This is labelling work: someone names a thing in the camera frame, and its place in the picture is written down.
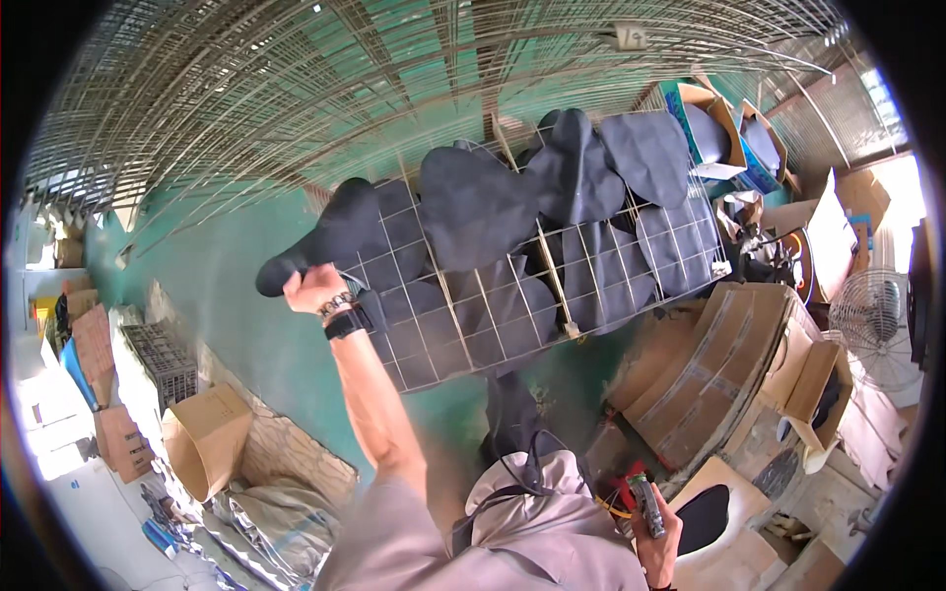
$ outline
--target blue box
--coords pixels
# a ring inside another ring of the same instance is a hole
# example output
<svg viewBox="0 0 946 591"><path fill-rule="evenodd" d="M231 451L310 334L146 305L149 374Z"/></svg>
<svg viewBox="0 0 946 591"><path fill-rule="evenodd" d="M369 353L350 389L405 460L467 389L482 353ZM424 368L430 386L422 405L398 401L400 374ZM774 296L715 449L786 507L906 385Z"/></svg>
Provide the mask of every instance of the blue box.
<svg viewBox="0 0 946 591"><path fill-rule="evenodd" d="M687 145L690 148L690 154L693 157L693 163L696 168L691 174L695 174L701 179L714 181L728 181L738 174L745 172L744 148L740 141L739 130L732 119L732 114L726 105L726 101L711 90L700 88L692 84L678 82L673 87L669 85L664 88L664 98L667 101L667 110L676 118L683 128L684 135L687 136ZM705 111L714 121L726 129L729 134L731 148L729 157L725 162L706 163L703 162L703 156L700 154L696 142L693 140L693 133L690 128L690 121L687 113L683 110L684 103L690 103L697 108Z"/></svg>
<svg viewBox="0 0 946 591"><path fill-rule="evenodd" d="M752 148L749 147L749 144L740 136L740 143L743 145L743 152L745 153L745 172L741 172L732 182L736 185L741 191L759 191L763 195L766 193L772 193L773 191L778 191L781 189L781 184L785 181L785 165L788 160L788 150L785 149L785 145L781 142L781 138L772 129L771 124L769 124L768 119L766 119L758 109L752 106L752 104L743 100L741 104L735 111L738 114L736 119L736 126L742 128L743 120L748 119L752 115L762 122L765 128L769 132L769 137L772 138L772 143L775 144L775 150L779 153L779 158L781 164L779 164L779 172L776 176L772 176L762 162L754 153L752 153Z"/></svg>

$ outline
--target hand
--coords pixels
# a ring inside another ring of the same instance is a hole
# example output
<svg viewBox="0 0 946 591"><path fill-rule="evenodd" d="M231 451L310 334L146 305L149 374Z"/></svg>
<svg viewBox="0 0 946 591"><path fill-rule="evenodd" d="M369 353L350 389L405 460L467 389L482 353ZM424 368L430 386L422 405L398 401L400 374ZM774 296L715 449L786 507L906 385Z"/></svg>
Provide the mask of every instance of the hand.
<svg viewBox="0 0 946 591"><path fill-rule="evenodd" d="M348 285L331 264L310 268L305 279L295 271L283 286L289 307L309 314L316 314L326 302L347 290Z"/></svg>
<svg viewBox="0 0 946 591"><path fill-rule="evenodd" d="M667 501L663 500L657 485L651 482L651 487L654 489L654 497L657 498L657 507L663 517L663 529L666 533L657 540L652 538L647 529L647 520L641 511L634 511L631 529L634 530L634 538L637 540L638 560L647 570L644 576L647 584L653 589L663 589L674 582L676 547L680 544L683 520L667 507Z"/></svg>

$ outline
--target watch strap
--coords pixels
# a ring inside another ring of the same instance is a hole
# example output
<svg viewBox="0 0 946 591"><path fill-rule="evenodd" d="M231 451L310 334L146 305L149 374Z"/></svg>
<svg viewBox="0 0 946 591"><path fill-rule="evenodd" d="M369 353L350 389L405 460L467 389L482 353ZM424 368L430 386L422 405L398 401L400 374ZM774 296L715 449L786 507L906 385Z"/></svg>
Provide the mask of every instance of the watch strap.
<svg viewBox="0 0 946 591"><path fill-rule="evenodd" d="M362 328L371 330L372 324L364 310L356 305L350 310L344 310L332 317L328 326L325 327L325 338L329 340L344 339Z"/></svg>

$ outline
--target forearm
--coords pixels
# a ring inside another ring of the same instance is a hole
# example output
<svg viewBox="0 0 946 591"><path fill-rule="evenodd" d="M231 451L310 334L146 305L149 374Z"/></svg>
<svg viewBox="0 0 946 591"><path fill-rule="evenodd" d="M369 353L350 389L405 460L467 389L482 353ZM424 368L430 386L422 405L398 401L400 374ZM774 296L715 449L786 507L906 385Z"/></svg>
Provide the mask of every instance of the forearm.
<svg viewBox="0 0 946 591"><path fill-rule="evenodd" d="M427 498L427 463L411 422L364 330L329 341L339 368L348 418L380 476L405 479Z"/></svg>

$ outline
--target black plastic crate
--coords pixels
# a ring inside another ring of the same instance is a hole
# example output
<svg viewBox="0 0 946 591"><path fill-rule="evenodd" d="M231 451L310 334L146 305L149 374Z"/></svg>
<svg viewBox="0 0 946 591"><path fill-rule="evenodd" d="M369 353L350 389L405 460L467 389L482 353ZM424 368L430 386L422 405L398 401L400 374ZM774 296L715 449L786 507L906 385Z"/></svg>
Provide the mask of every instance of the black plastic crate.
<svg viewBox="0 0 946 591"><path fill-rule="evenodd" d="M197 362L160 323L121 327L158 389L161 414L197 393Z"/></svg>

